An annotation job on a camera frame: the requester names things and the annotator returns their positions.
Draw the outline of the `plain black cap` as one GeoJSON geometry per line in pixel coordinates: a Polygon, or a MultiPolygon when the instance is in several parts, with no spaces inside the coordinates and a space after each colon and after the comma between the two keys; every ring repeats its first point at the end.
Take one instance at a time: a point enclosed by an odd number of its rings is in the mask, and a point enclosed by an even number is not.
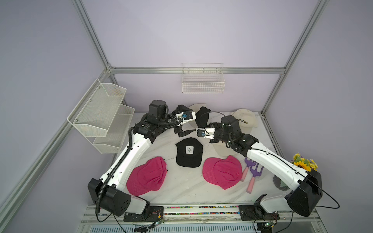
{"type": "Polygon", "coordinates": [[[207,107],[202,106],[200,110],[196,113],[196,124],[198,128],[208,127],[209,114],[211,110],[207,107]]]}

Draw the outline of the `black cap with white patch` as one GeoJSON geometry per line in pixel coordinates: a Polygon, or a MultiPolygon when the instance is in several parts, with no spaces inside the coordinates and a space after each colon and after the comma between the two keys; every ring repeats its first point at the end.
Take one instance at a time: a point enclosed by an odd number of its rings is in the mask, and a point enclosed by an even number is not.
{"type": "Polygon", "coordinates": [[[177,165],[185,168],[197,168],[201,165],[203,158],[203,145],[199,140],[193,137],[186,138],[176,143],[176,147],[177,165]]]}

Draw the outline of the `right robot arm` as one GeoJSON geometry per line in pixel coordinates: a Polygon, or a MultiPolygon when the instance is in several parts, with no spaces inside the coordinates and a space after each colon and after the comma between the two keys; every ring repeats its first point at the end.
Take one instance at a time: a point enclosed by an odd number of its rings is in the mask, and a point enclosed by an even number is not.
{"type": "Polygon", "coordinates": [[[233,116],[224,116],[221,122],[212,122],[197,130],[198,137],[212,143],[226,143],[229,148],[257,162],[273,173],[289,188],[288,194],[261,195],[256,203],[267,213],[293,211],[301,216],[310,216],[323,195],[322,177],[319,172],[307,171],[266,148],[257,138],[244,134],[239,121],[233,116]]]}

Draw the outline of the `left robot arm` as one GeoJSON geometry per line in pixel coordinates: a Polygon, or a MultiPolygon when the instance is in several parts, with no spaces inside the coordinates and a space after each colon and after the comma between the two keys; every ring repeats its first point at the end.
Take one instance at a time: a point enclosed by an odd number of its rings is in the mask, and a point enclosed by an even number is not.
{"type": "Polygon", "coordinates": [[[159,135],[168,129],[175,129],[179,136],[188,135],[182,127],[195,120],[195,112],[184,105],[177,106],[170,113],[165,101],[152,101],[141,121],[128,130],[129,143],[115,163],[100,179],[89,182],[88,190],[95,203],[95,214],[98,215],[104,209],[115,216],[122,216],[124,213],[147,216],[150,203],[139,194],[124,192],[128,178],[138,160],[159,135]]]}

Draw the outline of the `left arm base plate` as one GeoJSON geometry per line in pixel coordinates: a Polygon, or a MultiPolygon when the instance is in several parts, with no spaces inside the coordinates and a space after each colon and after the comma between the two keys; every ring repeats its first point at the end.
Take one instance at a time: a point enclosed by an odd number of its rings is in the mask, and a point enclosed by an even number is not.
{"type": "Polygon", "coordinates": [[[141,214],[125,213],[124,222],[155,222],[164,215],[164,206],[147,206],[141,214]]]}

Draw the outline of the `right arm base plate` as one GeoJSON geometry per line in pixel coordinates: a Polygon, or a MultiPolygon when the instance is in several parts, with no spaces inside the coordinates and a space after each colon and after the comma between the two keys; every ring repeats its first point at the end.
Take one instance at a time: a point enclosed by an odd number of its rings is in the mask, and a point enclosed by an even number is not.
{"type": "Polygon", "coordinates": [[[268,213],[261,206],[239,205],[239,214],[242,221],[254,220],[280,220],[276,212],[268,213]]]}

